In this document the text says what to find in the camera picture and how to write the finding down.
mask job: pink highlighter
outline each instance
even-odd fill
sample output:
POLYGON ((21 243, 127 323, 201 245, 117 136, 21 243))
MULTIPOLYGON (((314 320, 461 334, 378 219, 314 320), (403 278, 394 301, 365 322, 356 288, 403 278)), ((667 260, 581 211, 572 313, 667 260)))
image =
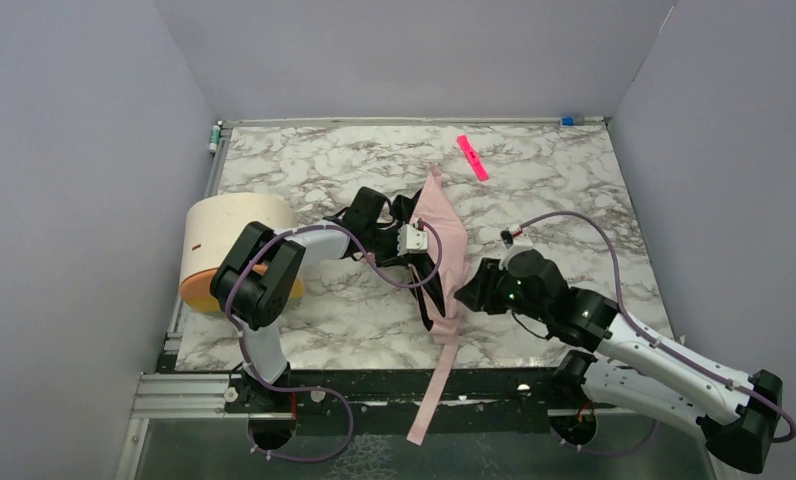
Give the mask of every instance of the pink highlighter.
POLYGON ((480 162, 480 157, 475 149, 469 145, 469 139, 466 138, 465 135, 460 135, 457 137, 457 144, 460 145, 460 148, 463 149, 463 153, 466 154, 466 159, 469 161, 472 170, 475 171, 475 175, 478 176, 478 180, 481 182, 489 180, 489 174, 487 174, 486 169, 483 168, 483 163, 480 162))

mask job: glass panel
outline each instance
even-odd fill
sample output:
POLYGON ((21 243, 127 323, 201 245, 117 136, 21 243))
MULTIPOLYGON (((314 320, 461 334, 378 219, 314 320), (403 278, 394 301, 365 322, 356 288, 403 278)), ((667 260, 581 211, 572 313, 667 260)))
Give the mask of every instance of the glass panel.
MULTIPOLYGON (((360 435, 340 456, 319 464, 266 461, 249 453, 244 420, 154 420, 137 478, 261 480, 290 478, 408 479, 714 479, 703 448, 661 425, 644 450, 622 458, 578 454, 551 435, 477 433, 428 435, 417 447, 403 435, 360 435)), ((620 450, 640 442, 651 420, 604 415, 590 447, 620 450)), ((338 437, 295 437, 286 453, 318 455, 338 437)))

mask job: gray wall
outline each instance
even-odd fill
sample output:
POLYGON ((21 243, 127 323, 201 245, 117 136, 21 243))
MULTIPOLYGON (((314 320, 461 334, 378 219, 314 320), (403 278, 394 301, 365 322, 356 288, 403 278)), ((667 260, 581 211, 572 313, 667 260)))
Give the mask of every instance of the gray wall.
POLYGON ((796 0, 682 0, 611 134, 673 325, 796 417, 796 0))
POLYGON ((155 0, 234 119, 612 115, 675 0, 155 0))
POLYGON ((0 479, 113 474, 212 120, 150 0, 0 2, 0 479))

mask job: metal frame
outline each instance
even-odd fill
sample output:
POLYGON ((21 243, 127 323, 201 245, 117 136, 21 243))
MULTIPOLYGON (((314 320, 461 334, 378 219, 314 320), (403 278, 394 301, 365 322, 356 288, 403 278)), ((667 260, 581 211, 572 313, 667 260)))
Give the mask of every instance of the metal frame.
MULTIPOLYGON (((604 117, 585 117, 586 125, 604 124, 604 117)), ((559 125, 560 117, 312 117, 312 118, 275 118, 265 120, 234 120, 223 122, 223 128, 236 127, 324 127, 330 125, 501 125, 518 123, 550 123, 559 125)))
MULTIPOLYGON (((230 147, 230 135, 233 133, 232 127, 224 126, 218 140, 218 149, 213 155, 213 163, 210 167, 210 177, 207 179, 207 186, 204 188, 204 197, 213 197, 218 193, 218 185, 221 182, 221 172, 224 170, 224 162, 227 160, 227 149, 230 147)), ((171 309, 171 318, 168 322, 166 341, 172 338, 182 337, 180 331, 180 312, 183 309, 183 299, 178 293, 174 299, 174 307, 171 309)))

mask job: black mount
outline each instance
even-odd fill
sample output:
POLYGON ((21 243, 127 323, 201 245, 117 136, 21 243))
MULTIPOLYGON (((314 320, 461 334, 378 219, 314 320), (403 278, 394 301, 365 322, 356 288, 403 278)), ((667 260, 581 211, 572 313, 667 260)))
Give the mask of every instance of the black mount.
MULTIPOLYGON (((251 222, 242 230, 210 282, 210 294, 222 310, 251 258, 274 237, 274 230, 260 222, 251 222)), ((233 299, 233 313, 252 330, 271 325, 283 312, 305 250, 295 242, 280 240, 262 258, 262 263, 269 264, 265 274, 248 272, 233 299)))
POLYGON ((600 293, 569 287, 557 264, 536 250, 514 256, 508 269, 483 258, 475 277, 454 297, 473 311, 490 315, 512 310, 542 321, 550 337, 591 352, 605 338, 619 310, 600 293))
MULTIPOLYGON (((749 381, 755 392, 781 405, 784 382, 777 375, 760 370, 749 381)), ((697 422, 706 439, 704 445, 714 457, 738 470, 761 473, 780 416, 754 398, 749 399, 748 406, 738 406, 737 413, 740 418, 727 425, 707 416, 699 417, 697 422)))

